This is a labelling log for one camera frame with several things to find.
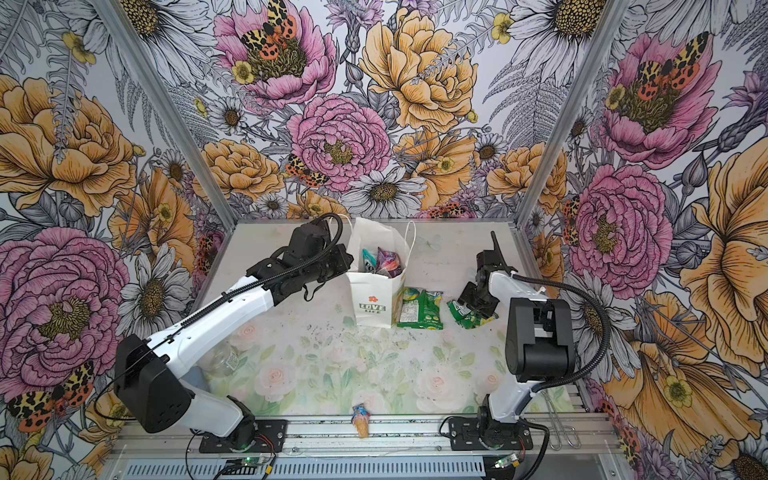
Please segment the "green candy packet small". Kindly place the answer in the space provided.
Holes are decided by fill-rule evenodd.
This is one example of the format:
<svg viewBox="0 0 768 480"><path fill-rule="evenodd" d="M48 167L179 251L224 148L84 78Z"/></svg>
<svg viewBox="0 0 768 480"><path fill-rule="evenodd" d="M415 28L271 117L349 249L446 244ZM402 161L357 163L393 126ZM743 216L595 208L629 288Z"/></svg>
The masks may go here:
<svg viewBox="0 0 768 480"><path fill-rule="evenodd" d="M448 309L454 321L466 330L479 328L498 318L497 314L484 316L480 312L460 304L457 300L451 300L448 303Z"/></svg>

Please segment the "green candy packet large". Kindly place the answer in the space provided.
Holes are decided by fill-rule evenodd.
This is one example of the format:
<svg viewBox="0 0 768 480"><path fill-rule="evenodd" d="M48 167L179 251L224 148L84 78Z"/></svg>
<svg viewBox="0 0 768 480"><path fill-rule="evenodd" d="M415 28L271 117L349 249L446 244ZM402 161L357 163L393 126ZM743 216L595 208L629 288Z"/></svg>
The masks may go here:
<svg viewBox="0 0 768 480"><path fill-rule="evenodd" d="M397 326L420 330L442 330L440 305L443 293L415 287L403 291Z"/></svg>

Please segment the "teal snack packet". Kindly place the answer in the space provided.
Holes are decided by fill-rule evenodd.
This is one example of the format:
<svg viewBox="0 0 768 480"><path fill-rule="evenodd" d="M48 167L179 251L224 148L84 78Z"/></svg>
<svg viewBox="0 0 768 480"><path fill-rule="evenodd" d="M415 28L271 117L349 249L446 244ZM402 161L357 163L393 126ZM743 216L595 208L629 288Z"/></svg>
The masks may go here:
<svg viewBox="0 0 768 480"><path fill-rule="evenodd" d="M363 272L375 274L378 272L378 254L376 251L362 250Z"/></svg>

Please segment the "white paper bag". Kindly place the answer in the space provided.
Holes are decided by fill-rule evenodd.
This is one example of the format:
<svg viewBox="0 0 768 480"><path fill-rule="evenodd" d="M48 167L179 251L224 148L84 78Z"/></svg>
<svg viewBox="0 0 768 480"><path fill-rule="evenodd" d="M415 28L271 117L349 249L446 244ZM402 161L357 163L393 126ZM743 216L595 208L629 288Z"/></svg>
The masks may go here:
<svg viewBox="0 0 768 480"><path fill-rule="evenodd" d="M406 272L417 233L412 220L400 222L400 225L401 229L398 229L394 223L365 218L353 221L347 247L353 261L346 275L358 326L390 329L399 319ZM378 248L397 254L402 269L398 276L388 277L365 270L364 250L377 254Z"/></svg>

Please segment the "purple berries candy packet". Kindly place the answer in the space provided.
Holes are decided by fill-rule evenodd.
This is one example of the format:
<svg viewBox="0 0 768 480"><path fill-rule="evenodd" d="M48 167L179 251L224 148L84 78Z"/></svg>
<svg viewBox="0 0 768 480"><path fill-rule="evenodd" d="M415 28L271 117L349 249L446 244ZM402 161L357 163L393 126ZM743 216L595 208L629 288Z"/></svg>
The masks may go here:
<svg viewBox="0 0 768 480"><path fill-rule="evenodd" d="M376 273L388 278L398 277L404 270L400 256L395 251L377 249Z"/></svg>

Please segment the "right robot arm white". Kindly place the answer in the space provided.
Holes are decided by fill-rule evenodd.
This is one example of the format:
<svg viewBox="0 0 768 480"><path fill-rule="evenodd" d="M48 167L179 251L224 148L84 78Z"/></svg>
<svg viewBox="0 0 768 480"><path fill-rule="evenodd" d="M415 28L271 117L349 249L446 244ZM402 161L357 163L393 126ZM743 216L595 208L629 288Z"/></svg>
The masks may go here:
<svg viewBox="0 0 768 480"><path fill-rule="evenodd" d="M576 379L572 319L566 302L551 299L535 280L507 265L499 249L476 256L475 279L468 282L458 306L480 320L505 307L505 377L481 404L477 437L490 448L530 448L523 414L538 393Z"/></svg>

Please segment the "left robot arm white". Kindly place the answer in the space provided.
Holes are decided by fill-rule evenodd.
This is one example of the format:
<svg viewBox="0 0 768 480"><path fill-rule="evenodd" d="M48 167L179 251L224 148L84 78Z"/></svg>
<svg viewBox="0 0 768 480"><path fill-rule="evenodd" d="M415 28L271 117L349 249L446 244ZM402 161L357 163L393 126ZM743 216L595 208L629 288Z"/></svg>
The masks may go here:
<svg viewBox="0 0 768 480"><path fill-rule="evenodd" d="M345 274L353 257L335 213L296 227L289 243L250 267L232 287L177 323L146 338L131 334L117 349L114 392L148 434L185 427L242 451L257 437L253 413L234 397L183 382L199 360L230 334L290 296L311 300L310 284Z"/></svg>

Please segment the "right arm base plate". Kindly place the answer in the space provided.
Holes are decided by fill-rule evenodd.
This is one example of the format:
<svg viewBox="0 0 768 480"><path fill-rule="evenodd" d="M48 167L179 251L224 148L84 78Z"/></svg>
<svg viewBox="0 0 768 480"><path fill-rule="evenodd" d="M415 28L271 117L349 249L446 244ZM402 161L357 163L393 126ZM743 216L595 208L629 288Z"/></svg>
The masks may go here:
<svg viewBox="0 0 768 480"><path fill-rule="evenodd" d="M448 438L453 451L533 449L530 431L520 423L449 416L440 427L440 433Z"/></svg>

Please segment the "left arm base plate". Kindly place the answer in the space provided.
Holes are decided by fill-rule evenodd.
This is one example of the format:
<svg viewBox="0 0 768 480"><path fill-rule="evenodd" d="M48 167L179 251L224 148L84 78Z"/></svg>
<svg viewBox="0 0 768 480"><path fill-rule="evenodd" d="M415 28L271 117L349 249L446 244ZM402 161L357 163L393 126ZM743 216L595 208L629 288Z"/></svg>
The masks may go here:
<svg viewBox="0 0 768 480"><path fill-rule="evenodd" d="M281 453L288 425L284 419L244 420L227 437L205 433L198 450L201 454Z"/></svg>

